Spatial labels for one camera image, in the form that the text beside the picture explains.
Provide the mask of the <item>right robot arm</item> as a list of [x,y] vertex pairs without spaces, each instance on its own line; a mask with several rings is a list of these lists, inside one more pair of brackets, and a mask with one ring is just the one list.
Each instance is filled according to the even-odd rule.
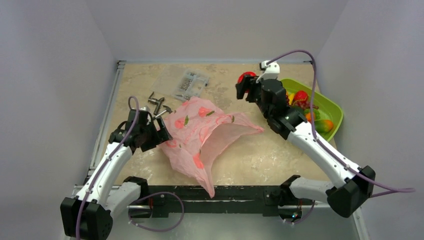
[[375,171],[370,166],[360,167],[322,141],[303,113],[289,106],[279,80],[245,74],[235,88],[237,99],[255,103],[270,129],[301,149],[329,178],[318,181],[291,176],[280,186],[281,206],[309,199],[327,203],[336,214],[348,218],[371,197],[374,186],[368,179],[375,179]]

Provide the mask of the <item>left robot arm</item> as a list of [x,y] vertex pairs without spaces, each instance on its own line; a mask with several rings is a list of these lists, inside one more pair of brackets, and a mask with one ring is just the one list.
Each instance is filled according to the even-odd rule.
[[152,116],[148,107],[131,109],[127,120],[110,134],[103,158],[84,186],[62,201],[65,235],[79,240],[107,239],[114,218],[131,203],[146,203],[150,195],[147,180],[135,176],[112,191],[122,168],[136,150],[146,152],[171,139],[160,114]]

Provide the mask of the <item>pink plastic bag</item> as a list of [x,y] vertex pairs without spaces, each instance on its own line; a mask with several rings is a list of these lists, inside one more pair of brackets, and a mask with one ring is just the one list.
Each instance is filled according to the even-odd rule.
[[241,112],[225,113],[210,100],[192,97],[164,119],[172,139],[160,144],[173,170],[194,178],[215,196],[215,159],[241,136],[264,129]]

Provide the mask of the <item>fake red tomato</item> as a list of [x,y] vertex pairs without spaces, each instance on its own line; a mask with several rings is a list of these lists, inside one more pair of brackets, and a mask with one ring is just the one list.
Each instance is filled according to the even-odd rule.
[[242,73],[238,80],[237,80],[237,84],[238,83],[250,83],[250,89],[252,87],[252,80],[254,79],[254,77],[256,77],[257,75],[252,72],[252,71],[246,71],[244,73]]

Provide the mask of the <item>fake green avocado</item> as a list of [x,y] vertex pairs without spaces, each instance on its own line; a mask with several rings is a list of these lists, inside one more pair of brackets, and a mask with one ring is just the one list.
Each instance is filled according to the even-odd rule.
[[304,109],[302,107],[292,106],[292,108],[295,109],[296,111],[298,111],[299,113],[301,113],[302,115],[305,114]]

